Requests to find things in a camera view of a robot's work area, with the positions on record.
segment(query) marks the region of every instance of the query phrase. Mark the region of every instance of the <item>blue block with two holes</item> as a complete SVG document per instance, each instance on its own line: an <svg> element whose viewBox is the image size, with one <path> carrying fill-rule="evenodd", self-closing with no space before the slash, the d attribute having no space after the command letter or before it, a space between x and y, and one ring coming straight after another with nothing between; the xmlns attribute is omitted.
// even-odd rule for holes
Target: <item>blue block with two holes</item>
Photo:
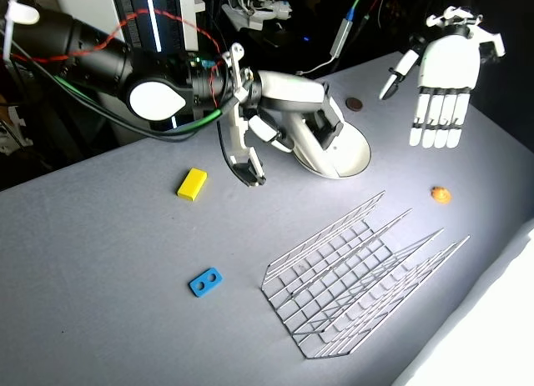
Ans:
<svg viewBox="0 0 534 386"><path fill-rule="evenodd" d="M210 268L191 282L189 287L197 297L203 297L206 293L216 288L223 281L223 277L215 268Z"/></svg>

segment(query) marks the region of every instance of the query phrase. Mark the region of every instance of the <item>white robotic hand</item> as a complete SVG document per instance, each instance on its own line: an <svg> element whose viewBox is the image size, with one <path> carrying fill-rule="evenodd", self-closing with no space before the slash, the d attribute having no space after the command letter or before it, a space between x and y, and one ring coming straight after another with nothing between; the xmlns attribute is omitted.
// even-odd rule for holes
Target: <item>white robotic hand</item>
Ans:
<svg viewBox="0 0 534 386"><path fill-rule="evenodd" d="M479 24L482 16L448 7L441 17L426 19L426 26L443 28L444 37L430 43L421 60L420 90L416 116L410 133L410 145L423 148L454 148L458 145L466 118L470 92L476 86L481 64L480 44L493 43L495 54L505 54L501 35L491 34ZM408 51L401 59L380 93L389 98L399 82L417 62L419 53Z"/></svg>

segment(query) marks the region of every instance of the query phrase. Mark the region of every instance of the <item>wire dish rack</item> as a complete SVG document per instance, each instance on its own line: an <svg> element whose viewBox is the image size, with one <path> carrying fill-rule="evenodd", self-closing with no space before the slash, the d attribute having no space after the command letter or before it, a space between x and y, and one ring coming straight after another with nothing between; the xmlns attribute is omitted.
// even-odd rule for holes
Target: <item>wire dish rack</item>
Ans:
<svg viewBox="0 0 534 386"><path fill-rule="evenodd" d="M354 352L469 239L416 261L443 229L392 252L380 239L411 210L373 230L385 192L270 263L261 289L306 358Z"/></svg>

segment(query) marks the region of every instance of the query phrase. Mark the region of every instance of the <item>table surface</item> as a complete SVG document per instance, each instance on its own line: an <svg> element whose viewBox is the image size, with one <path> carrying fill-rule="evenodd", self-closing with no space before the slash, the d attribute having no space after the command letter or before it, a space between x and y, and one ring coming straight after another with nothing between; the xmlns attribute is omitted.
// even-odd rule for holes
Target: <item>table surface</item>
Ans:
<svg viewBox="0 0 534 386"><path fill-rule="evenodd" d="M390 384L534 216L534 155L473 107L458 148L408 146L416 75L377 98L399 57L326 78L371 146L352 179L317 177L251 138L267 183L245 188L211 128L0 193L0 383ZM361 112L345 109L351 96ZM175 195L190 167L209 174L194 203ZM436 185L452 191L449 205L431 199ZM259 290L266 266L382 190L372 223L414 209L390 231L392 248L441 227L430 249L471 240L355 353L305 360ZM196 298L188 282L212 266L224 281Z"/></svg>

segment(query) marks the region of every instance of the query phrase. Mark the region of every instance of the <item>yellow block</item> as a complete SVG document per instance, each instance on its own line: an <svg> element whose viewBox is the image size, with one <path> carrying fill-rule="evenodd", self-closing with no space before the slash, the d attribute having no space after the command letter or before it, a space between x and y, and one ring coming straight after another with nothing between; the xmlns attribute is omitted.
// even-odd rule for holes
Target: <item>yellow block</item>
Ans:
<svg viewBox="0 0 534 386"><path fill-rule="evenodd" d="M194 201L207 178L208 173L197 168L191 168L176 194L181 198Z"/></svg>

